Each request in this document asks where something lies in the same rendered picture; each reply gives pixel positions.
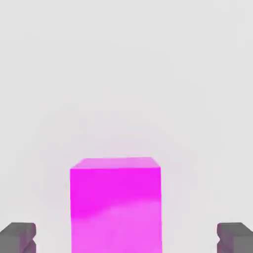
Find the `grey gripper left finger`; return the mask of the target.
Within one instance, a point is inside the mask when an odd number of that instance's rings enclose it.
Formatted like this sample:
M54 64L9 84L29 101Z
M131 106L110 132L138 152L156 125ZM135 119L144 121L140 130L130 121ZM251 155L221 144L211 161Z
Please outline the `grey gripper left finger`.
M37 253L36 225L12 222L0 232L0 253Z

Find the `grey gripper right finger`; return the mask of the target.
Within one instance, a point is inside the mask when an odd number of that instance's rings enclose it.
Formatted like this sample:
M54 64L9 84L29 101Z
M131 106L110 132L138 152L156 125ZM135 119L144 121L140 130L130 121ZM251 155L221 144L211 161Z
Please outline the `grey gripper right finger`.
M253 253L253 231L243 223L219 223L217 235L217 253Z

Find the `small magenta cube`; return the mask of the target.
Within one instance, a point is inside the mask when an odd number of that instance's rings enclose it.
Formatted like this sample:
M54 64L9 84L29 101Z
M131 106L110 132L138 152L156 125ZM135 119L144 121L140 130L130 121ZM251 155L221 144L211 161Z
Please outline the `small magenta cube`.
M150 157L70 169L71 253L162 253L161 168Z

